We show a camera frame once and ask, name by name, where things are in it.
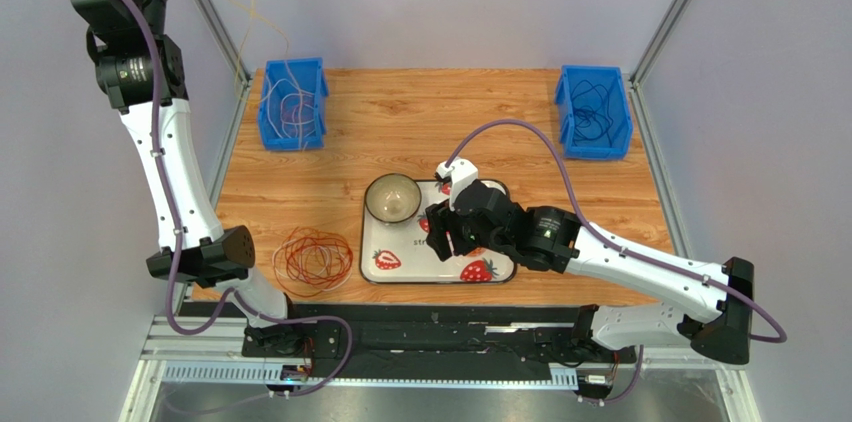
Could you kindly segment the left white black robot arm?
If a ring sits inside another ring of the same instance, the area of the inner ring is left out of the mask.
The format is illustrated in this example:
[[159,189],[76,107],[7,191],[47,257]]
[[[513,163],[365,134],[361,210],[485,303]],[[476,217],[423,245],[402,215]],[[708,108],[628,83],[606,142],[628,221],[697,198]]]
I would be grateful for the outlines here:
[[96,80],[131,136],[158,217],[150,275],[170,290],[217,290],[246,315],[247,345],[277,357],[309,354],[304,331],[288,321],[292,302],[255,265],[244,226],[224,228],[203,182],[191,137],[180,48],[165,34],[168,0],[70,0],[87,23]]

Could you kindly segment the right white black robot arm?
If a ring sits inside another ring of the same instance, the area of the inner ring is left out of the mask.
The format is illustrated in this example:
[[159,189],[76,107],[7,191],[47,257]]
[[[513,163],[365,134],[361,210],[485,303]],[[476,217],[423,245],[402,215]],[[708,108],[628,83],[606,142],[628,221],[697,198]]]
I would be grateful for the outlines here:
[[523,208],[481,181],[428,206],[428,246],[442,261],[485,248],[533,271],[602,279],[654,305],[582,308],[572,337],[608,350],[689,345],[717,362],[750,360],[754,266],[732,257],[699,262],[631,242],[569,211]]

